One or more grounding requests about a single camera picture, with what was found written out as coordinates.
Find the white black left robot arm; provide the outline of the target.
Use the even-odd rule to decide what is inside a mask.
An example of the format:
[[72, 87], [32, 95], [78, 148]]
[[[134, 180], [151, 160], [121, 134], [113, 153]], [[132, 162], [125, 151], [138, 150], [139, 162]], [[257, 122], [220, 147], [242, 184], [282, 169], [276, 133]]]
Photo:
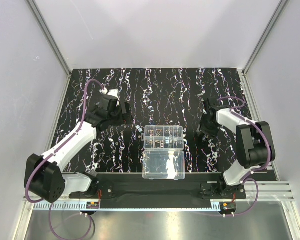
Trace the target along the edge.
[[93, 196], [95, 177], [89, 173], [64, 173], [65, 167], [87, 144], [111, 127], [132, 124], [131, 106], [127, 101], [104, 95], [100, 102], [85, 112], [83, 120], [57, 145], [41, 155], [32, 154], [26, 161], [24, 188], [40, 200], [56, 202], [62, 195], [83, 193]]

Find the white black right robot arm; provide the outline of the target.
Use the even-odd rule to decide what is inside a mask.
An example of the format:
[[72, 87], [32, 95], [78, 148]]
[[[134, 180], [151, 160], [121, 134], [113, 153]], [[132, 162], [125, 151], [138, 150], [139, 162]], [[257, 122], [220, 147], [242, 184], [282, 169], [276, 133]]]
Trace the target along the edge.
[[272, 132], [266, 121], [254, 121], [236, 112], [245, 105], [229, 107], [220, 105], [225, 97], [204, 100], [205, 113], [201, 116], [196, 134], [199, 138], [217, 137], [221, 127], [236, 136], [236, 161], [224, 171], [211, 195], [230, 198], [243, 187], [248, 177], [265, 170], [276, 159]]

